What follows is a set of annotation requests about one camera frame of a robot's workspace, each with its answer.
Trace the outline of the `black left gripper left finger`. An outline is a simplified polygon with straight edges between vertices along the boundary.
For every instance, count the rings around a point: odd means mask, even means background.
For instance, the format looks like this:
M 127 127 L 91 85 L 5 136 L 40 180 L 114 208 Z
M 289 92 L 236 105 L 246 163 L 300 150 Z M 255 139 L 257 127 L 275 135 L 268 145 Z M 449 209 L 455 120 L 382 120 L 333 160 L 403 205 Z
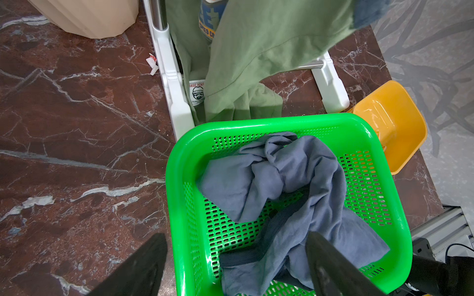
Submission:
M 165 234 L 154 234 L 88 296 L 158 295 L 167 251 Z

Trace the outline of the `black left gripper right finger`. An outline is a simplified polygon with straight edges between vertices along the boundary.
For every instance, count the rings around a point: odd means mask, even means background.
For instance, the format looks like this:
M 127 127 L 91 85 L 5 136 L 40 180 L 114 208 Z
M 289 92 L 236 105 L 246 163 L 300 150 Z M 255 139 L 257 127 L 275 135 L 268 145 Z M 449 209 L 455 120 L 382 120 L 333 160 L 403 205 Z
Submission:
M 319 233 L 308 234 L 305 249 L 317 296 L 384 294 Z

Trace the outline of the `blue-grey tank top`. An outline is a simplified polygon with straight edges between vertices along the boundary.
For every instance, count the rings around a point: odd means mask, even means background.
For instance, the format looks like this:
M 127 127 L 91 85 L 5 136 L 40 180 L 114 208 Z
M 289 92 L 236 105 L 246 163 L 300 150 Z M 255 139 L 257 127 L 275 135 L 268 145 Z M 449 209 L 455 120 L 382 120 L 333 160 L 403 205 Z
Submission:
M 312 290 L 305 245 L 321 234 L 357 268 L 382 259 L 389 246 L 344 205 L 346 178 L 336 156 L 314 136 L 269 134 L 211 160 L 200 193 L 233 222 L 256 221 L 268 201 L 299 199 L 271 214 L 255 243 L 219 256 L 226 296 L 261 296 L 272 281 Z

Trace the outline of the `olive green tank top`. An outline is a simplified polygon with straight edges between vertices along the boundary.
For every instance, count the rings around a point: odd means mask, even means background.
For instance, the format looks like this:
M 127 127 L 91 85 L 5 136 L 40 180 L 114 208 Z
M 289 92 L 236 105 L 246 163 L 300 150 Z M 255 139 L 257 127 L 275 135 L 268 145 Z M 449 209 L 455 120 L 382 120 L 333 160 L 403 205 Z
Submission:
M 385 15 L 388 1 L 167 1 L 170 34 L 195 124 L 279 117 L 283 98 L 262 81 L 322 56 Z

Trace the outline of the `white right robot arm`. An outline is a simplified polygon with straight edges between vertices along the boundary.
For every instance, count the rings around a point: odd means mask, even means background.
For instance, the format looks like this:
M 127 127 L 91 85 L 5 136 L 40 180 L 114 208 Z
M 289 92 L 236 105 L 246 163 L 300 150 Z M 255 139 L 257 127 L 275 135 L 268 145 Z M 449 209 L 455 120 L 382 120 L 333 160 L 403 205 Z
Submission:
M 449 256 L 451 244 L 445 251 L 445 261 L 436 261 L 427 254 L 415 253 L 406 284 L 431 296 L 472 296 L 474 294 L 474 259 Z

